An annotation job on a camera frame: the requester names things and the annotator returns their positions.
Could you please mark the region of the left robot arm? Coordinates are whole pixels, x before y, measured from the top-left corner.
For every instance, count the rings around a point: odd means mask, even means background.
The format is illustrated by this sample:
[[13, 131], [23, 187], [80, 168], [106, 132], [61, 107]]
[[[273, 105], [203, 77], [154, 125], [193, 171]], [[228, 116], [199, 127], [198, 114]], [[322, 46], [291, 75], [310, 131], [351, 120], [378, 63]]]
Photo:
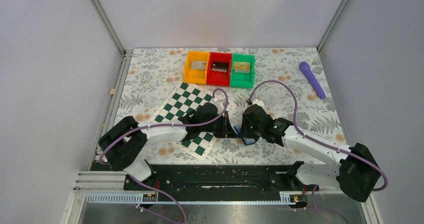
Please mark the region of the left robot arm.
[[98, 161], [109, 165], [112, 171], [124, 171], [142, 182], [153, 174], [148, 162], [140, 156], [145, 145], [192, 141], [201, 133], [215, 138], [237, 137], [225, 107], [207, 102], [170, 122], [139, 124], [133, 117], [125, 117], [100, 138], [102, 153]]

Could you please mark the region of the blue leather card holder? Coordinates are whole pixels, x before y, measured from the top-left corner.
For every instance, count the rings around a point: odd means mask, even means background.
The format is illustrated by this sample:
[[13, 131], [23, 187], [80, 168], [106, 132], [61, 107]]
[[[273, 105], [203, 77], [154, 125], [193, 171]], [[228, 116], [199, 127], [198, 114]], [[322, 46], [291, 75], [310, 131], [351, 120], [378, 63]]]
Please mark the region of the blue leather card holder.
[[234, 126], [233, 128], [234, 128], [235, 132], [237, 133], [237, 137], [240, 138], [246, 146], [253, 145], [253, 144], [257, 143], [257, 141], [259, 140], [259, 138], [246, 138], [246, 137], [242, 136], [241, 126]]

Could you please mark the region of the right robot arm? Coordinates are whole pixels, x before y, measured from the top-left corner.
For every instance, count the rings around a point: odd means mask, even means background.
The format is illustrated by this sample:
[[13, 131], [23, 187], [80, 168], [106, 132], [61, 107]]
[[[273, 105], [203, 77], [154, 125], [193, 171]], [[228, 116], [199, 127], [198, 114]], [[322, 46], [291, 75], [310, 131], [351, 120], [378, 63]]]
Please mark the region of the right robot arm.
[[257, 104], [244, 111], [240, 134], [248, 139], [261, 137], [320, 160], [322, 164], [318, 165], [297, 161], [291, 172], [304, 185], [339, 188], [358, 202], [364, 203], [369, 198], [381, 177], [379, 166], [365, 145], [326, 144], [322, 138], [300, 131], [292, 121], [273, 119]]

